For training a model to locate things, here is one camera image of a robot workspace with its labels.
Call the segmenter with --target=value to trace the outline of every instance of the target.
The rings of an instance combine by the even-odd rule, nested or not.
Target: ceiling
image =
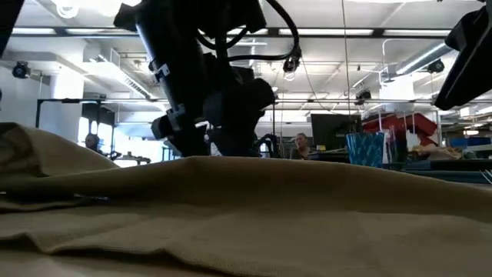
[[[377,3],[368,0],[278,0],[300,28],[453,28],[460,18],[468,12],[483,6],[477,1],[444,0],[442,2],[392,2]],[[17,26],[74,26],[110,27],[113,18],[99,12],[101,0],[84,1],[78,15],[72,19],[60,18],[51,0],[26,0],[17,21]],[[261,0],[268,27],[285,27],[280,16]],[[236,46],[229,55],[254,53],[260,55],[287,52],[291,38],[248,38],[254,46]],[[303,38],[301,49],[304,64],[295,72],[294,80],[286,81],[280,71],[281,62],[246,62],[258,77],[278,88],[280,99],[353,98],[355,92],[369,88],[373,98],[379,96],[379,71],[387,64],[402,62],[429,45],[442,42],[436,39],[397,40],[387,42],[383,38]],[[103,48],[113,48],[121,55],[121,67],[133,72],[136,81],[154,88],[155,83],[145,69],[135,61],[145,63],[145,48],[139,38],[82,39],[82,38],[11,38],[8,50],[54,52],[74,63],[82,63],[81,55],[87,44],[97,44]],[[415,98],[430,98],[438,92],[445,80],[446,72],[452,66],[457,53],[442,57],[446,65],[444,73],[430,75],[425,72],[414,73]],[[111,80],[108,76],[95,76],[107,83],[115,94],[129,92],[128,88]],[[98,92],[97,86],[87,84],[86,91]],[[152,105],[127,105],[128,112],[155,112]],[[323,110],[327,107],[319,103],[283,104],[281,107],[299,112],[304,116],[309,110]],[[345,110],[342,102],[335,110]]]

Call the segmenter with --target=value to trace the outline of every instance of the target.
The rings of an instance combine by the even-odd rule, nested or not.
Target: person
[[[87,134],[87,136],[85,137],[85,147],[87,147],[88,149],[91,149],[92,151],[94,152],[97,152],[98,154],[102,154],[102,151],[99,150],[99,137],[98,135],[95,135],[95,134]]]
[[[291,153],[291,159],[309,159],[308,137],[304,133],[298,133],[295,137],[296,149]]]

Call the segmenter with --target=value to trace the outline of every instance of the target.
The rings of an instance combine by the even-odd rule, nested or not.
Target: tan cloth
[[[116,168],[114,162],[58,135],[0,123],[0,173],[57,176]]]
[[[0,191],[16,205],[74,193],[111,199],[0,215],[0,239],[27,238],[49,254],[165,253],[189,270],[237,276],[492,273],[488,190],[380,169],[200,157],[11,179]]]

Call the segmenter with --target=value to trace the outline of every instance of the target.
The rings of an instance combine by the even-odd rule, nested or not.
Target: blue shopping bag
[[[383,132],[347,134],[346,139],[351,164],[383,167]]]

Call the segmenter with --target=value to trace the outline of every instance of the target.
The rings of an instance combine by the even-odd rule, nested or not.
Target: white pillar
[[[58,75],[52,76],[50,87],[51,98],[82,98],[84,95],[84,78],[71,69],[63,68]],[[77,142],[78,121],[81,114],[81,104],[44,102],[39,128]]]

